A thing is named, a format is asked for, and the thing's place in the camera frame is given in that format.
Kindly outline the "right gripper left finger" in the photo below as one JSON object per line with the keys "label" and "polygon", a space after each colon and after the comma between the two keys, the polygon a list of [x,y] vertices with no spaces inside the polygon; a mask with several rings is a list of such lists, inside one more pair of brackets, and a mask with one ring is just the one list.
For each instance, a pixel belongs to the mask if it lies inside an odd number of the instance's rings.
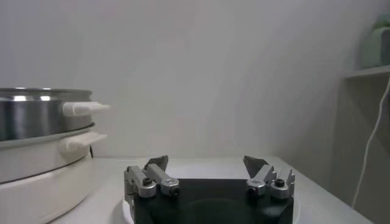
{"label": "right gripper left finger", "polygon": [[125,195],[138,195],[141,198],[152,198],[160,192],[172,198],[180,195],[180,183],[177,178],[166,173],[168,155],[151,158],[141,169],[128,166],[124,171]]}

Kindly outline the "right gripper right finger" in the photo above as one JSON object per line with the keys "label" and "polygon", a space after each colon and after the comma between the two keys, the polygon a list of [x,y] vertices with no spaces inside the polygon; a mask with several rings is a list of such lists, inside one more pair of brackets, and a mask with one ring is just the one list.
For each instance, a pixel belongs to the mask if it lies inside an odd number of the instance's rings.
{"label": "right gripper right finger", "polygon": [[247,195],[260,198],[269,195],[277,200],[293,198],[295,175],[292,169],[283,168],[277,172],[274,166],[264,159],[244,156],[243,163],[250,178],[246,181]]}

